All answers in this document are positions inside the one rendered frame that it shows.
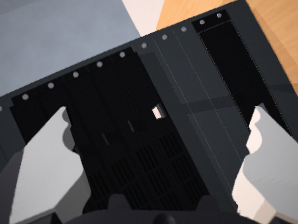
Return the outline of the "black server rack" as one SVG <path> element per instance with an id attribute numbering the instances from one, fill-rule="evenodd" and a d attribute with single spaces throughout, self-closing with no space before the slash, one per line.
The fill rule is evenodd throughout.
<path id="1" fill-rule="evenodd" d="M 298 96 L 246 0 L 1 96 L 0 173 L 62 106 L 91 189 L 82 214 L 108 209 L 113 194 L 132 210 L 163 211 L 195 211 L 211 194 L 240 215 L 232 192 L 252 106 L 298 143 Z"/>

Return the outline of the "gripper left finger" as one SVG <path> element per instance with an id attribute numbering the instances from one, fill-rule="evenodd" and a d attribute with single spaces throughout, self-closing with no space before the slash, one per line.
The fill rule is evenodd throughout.
<path id="1" fill-rule="evenodd" d="M 0 173 L 0 224 L 64 224 L 83 215 L 91 189 L 72 152 L 71 125 L 68 107 L 61 107 L 12 156 Z"/>

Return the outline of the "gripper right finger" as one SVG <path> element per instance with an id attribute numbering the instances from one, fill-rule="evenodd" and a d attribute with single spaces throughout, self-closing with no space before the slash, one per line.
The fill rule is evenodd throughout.
<path id="1" fill-rule="evenodd" d="M 250 154 L 232 192 L 237 212 L 261 224 L 298 224 L 298 143 L 259 106 L 247 126 Z"/>

